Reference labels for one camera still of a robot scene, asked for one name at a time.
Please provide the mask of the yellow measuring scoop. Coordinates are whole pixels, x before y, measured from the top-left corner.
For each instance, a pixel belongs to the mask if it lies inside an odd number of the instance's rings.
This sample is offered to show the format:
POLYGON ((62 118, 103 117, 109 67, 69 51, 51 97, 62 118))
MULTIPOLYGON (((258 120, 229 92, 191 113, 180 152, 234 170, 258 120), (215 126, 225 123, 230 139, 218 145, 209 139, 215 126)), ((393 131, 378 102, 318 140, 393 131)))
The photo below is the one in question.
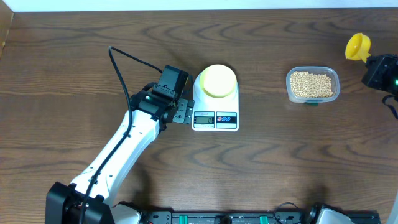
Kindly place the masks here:
POLYGON ((371 56, 369 53, 370 48, 370 38, 363 33, 357 33, 350 38, 346 45, 345 58, 355 61, 362 60, 364 63, 366 63, 368 57, 371 56))

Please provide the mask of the pale yellow bowl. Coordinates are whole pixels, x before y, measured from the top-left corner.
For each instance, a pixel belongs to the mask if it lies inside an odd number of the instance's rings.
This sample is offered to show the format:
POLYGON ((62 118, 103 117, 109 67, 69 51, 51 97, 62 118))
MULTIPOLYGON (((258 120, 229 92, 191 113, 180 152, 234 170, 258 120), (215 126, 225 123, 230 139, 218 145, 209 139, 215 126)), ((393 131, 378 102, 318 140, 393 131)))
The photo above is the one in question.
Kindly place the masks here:
POLYGON ((226 65, 210 65, 200 74, 200 88, 208 96, 224 98, 235 92, 238 81, 226 65))

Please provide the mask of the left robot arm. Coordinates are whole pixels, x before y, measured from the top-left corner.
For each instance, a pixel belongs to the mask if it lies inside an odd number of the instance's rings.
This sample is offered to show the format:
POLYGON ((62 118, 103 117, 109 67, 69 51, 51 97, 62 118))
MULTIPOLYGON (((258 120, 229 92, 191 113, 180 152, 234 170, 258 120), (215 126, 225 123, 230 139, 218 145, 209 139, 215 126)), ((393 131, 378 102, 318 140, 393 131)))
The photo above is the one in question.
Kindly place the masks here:
POLYGON ((56 182, 46 197, 45 223, 139 223, 141 213, 114 200, 144 149, 169 123, 190 124, 195 102, 183 90, 157 83, 129 97, 113 137, 69 185, 56 182))

